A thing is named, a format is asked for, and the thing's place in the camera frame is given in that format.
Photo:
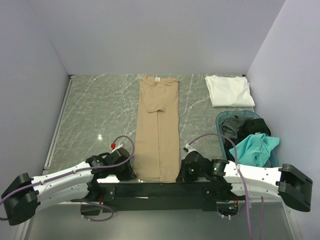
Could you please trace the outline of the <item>tan t shirt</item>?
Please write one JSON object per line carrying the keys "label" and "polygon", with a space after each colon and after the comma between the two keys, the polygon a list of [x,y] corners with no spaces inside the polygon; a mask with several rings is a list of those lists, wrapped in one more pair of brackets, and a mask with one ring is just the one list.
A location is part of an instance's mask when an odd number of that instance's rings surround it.
{"label": "tan t shirt", "polygon": [[143,76],[133,170],[138,179],[174,183],[180,172],[179,81]]}

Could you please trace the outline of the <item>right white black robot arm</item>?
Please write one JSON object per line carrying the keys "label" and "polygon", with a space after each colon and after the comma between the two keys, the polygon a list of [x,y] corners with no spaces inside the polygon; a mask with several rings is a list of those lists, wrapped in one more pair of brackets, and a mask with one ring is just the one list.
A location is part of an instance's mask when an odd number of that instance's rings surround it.
{"label": "right white black robot arm", "polygon": [[291,209],[310,212],[313,181],[291,164],[281,167],[256,167],[225,159],[209,160],[189,151],[181,161],[178,183],[194,183],[200,178],[211,186],[204,195],[216,202],[282,199]]}

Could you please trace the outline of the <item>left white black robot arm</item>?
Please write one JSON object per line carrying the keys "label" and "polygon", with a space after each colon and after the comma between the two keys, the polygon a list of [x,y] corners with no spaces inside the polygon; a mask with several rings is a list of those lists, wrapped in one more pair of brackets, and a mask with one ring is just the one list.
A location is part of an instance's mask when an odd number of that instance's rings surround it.
{"label": "left white black robot arm", "polygon": [[30,177],[28,173],[17,176],[2,193],[0,204],[4,207],[9,225],[16,226],[32,218],[36,212],[62,202],[94,201],[105,194],[98,181],[110,175],[119,181],[135,179],[130,167],[133,155],[125,148],[93,155],[81,163],[55,173]]}

